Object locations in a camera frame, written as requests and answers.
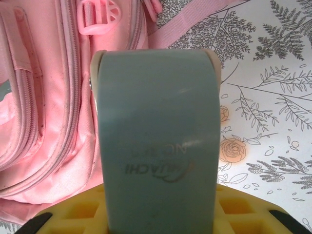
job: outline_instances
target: pink strap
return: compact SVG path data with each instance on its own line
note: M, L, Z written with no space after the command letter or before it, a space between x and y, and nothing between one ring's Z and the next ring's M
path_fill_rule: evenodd
M177 16L148 37L149 48L168 48L191 27L229 2L233 0L192 0Z

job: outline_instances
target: pink backpack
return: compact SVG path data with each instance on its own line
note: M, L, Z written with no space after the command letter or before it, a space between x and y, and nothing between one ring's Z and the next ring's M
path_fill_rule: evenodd
M150 46L165 48L230 1L193 0L177 16L193 12L190 23L158 35L159 0L0 0L0 219L22 224L103 182L96 51L147 49L147 25Z

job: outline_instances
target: yellow grid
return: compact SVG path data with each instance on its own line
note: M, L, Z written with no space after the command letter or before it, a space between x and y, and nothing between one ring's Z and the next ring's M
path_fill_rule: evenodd
M269 210L280 207L241 191L217 185L213 234L292 234ZM37 234L108 234L103 185L78 194L38 215L53 216Z

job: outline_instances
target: floral pattern fabric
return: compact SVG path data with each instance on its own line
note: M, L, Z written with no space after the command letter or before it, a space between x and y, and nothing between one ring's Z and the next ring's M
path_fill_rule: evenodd
M158 27L191 0L162 0ZM273 202L312 232L312 1L241 0L170 48L222 62L217 182ZM18 227L0 222L0 234Z

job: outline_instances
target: rose print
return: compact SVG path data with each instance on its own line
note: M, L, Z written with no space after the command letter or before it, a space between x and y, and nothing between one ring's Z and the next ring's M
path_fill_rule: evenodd
M236 163L246 157L246 144L231 138L221 142L219 159L224 162Z
M225 106L220 107L221 122L227 121L229 118L229 110Z

